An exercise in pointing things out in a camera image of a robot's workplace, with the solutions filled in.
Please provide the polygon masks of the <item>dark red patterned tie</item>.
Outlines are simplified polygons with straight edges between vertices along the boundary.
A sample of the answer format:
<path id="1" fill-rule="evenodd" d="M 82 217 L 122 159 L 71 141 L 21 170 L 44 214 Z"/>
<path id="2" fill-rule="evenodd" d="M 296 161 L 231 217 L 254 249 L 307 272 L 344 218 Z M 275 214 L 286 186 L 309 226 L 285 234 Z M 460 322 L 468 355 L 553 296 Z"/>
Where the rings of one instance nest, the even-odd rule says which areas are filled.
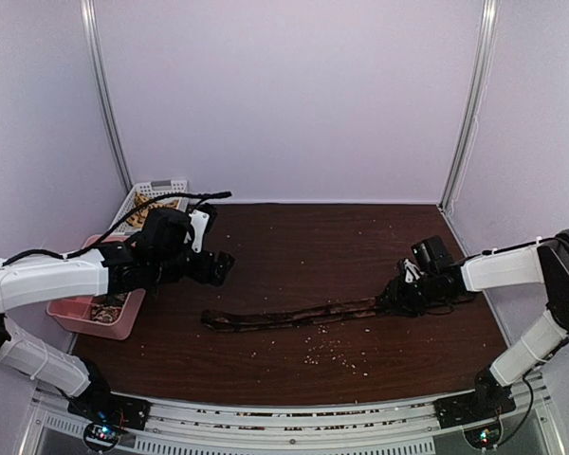
<path id="1" fill-rule="evenodd" d="M 386 313 L 375 298 L 328 303 L 301 310 L 240 315 L 204 310 L 200 322 L 219 333 L 241 333 L 343 322 L 383 316 Z"/>

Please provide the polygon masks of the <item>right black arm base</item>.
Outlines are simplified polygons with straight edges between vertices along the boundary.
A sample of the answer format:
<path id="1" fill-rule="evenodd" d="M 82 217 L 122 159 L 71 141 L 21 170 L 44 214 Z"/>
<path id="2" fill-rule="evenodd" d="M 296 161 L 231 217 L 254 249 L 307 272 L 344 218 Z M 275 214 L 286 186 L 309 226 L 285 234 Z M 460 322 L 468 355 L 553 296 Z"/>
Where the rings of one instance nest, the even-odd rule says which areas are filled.
<path id="1" fill-rule="evenodd" d="M 488 369 L 475 376 L 473 391 L 437 399 L 433 406 L 442 429 L 466 426 L 495 418 L 499 411 L 516 409 L 511 386 L 501 385 Z"/>

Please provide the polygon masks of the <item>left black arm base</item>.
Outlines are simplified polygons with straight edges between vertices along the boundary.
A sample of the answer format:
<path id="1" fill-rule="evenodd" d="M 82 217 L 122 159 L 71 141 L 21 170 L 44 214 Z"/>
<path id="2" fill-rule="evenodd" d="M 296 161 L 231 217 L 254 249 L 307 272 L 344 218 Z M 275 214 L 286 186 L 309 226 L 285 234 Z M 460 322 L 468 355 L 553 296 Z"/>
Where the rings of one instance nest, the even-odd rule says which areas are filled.
<path id="1" fill-rule="evenodd" d="M 113 393 L 103 378 L 92 378 L 78 396 L 65 394 L 67 410 L 97 424 L 144 430 L 151 410 L 147 400 Z"/>

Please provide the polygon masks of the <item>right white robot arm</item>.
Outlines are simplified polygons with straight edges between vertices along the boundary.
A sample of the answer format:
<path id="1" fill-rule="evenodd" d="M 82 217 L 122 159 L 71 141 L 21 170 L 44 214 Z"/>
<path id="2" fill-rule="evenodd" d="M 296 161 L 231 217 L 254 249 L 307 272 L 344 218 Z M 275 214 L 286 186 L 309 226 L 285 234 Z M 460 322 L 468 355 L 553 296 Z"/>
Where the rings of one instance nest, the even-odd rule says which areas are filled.
<path id="1" fill-rule="evenodd" d="M 436 303 L 451 305 L 492 289 L 540 285 L 545 291 L 540 316 L 476 376 L 467 408 L 473 417 L 487 418 L 503 404 L 503 390 L 569 341 L 569 229 L 459 261 L 438 235 L 413 245 L 412 253 L 376 297 L 388 315 L 424 316 Z"/>

